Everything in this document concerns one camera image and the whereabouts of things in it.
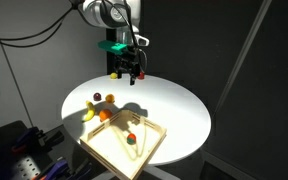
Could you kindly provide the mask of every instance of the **wooden tray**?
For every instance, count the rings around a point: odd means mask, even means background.
[[[136,144],[127,143],[133,133]],[[166,136],[166,129],[122,110],[80,137],[82,147],[120,179],[136,179]]]

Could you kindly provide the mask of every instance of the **black cable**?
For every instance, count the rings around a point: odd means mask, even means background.
[[[20,37],[20,38],[0,38],[2,41],[19,41],[19,40],[25,40],[25,39],[30,39],[39,35],[44,34],[45,32],[49,31],[52,29],[56,24],[58,24],[60,21],[63,21],[64,18],[73,10],[73,7],[71,7],[68,11],[66,11],[58,20],[56,20],[50,27],[44,29],[43,31],[30,35],[30,36],[25,36],[25,37]]]
[[[17,80],[16,80],[16,77],[15,77],[14,71],[13,71],[12,66],[11,66],[11,63],[10,63],[10,61],[9,61],[9,59],[8,59],[8,56],[7,56],[7,54],[6,54],[5,48],[4,48],[4,46],[2,46],[2,45],[1,45],[1,48],[2,48],[2,51],[3,51],[4,57],[5,57],[5,59],[6,59],[8,68],[10,69],[12,78],[13,78],[13,80],[14,80],[16,89],[17,89],[17,91],[18,91],[18,94],[19,94],[19,96],[20,96],[20,98],[21,98],[21,101],[22,101],[22,103],[23,103],[23,106],[24,106],[26,115],[27,115],[27,117],[28,117],[28,120],[29,120],[31,126],[33,127],[34,125],[33,125],[31,116],[30,116],[30,114],[29,114],[29,112],[28,112],[27,106],[26,106],[25,101],[24,101],[24,97],[23,97],[22,92],[21,92],[21,89],[20,89],[20,87],[19,87],[19,85],[18,85],[18,83],[17,83]]]
[[[101,0],[102,2],[105,1],[107,3],[109,3],[113,8],[115,8],[117,10],[118,13],[120,13],[120,15],[122,16],[123,20],[126,22],[128,27],[131,27],[129,21],[123,16],[122,12],[109,0]]]
[[[130,24],[129,27],[130,27],[130,31],[131,31],[131,35],[132,35],[132,39],[133,39],[133,44],[134,44],[135,48],[138,48],[138,44],[136,42],[135,34],[133,31],[133,25],[132,25],[132,21],[131,21],[131,9],[128,7],[126,0],[124,0],[124,6],[126,9],[127,18],[129,19],[129,24]]]
[[[52,34],[50,34],[47,38],[45,38],[44,40],[38,42],[38,43],[34,43],[34,44],[30,44],[30,45],[14,45],[14,44],[8,44],[8,43],[4,43],[0,41],[0,44],[5,45],[5,46],[9,46],[9,47],[15,47],[15,48],[29,48],[29,47],[33,47],[33,46],[37,46],[40,45],[42,43],[44,43],[45,41],[49,40],[56,32],[57,30],[61,27],[62,23],[60,23],[56,29],[52,32]]]

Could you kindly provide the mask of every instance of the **white wall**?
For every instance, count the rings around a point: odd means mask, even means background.
[[[37,33],[70,6],[68,0],[0,0],[0,36]],[[47,35],[22,44],[38,42]],[[105,29],[88,26],[77,11],[72,11],[44,44],[24,49],[5,47],[33,125],[44,131],[61,125],[61,106],[69,92],[106,74],[106,53],[97,47],[105,38]],[[30,126],[0,46],[0,126],[15,120]]]

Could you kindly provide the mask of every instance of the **metal stand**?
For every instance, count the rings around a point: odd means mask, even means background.
[[[144,171],[161,179],[161,180],[181,180],[180,178],[173,176],[172,174],[163,171],[155,166],[146,166],[144,168]],[[92,180],[110,180],[114,177],[115,175],[111,173],[110,171],[105,171],[104,173],[96,176]]]

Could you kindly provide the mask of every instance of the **green component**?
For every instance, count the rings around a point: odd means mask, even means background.
[[[122,55],[123,49],[125,49],[127,45],[105,40],[105,41],[99,42],[98,47],[101,49],[104,49],[105,51],[109,51],[117,55]]]
[[[127,143],[130,145],[133,145],[133,144],[135,144],[135,140],[131,139],[131,138],[127,138]]]

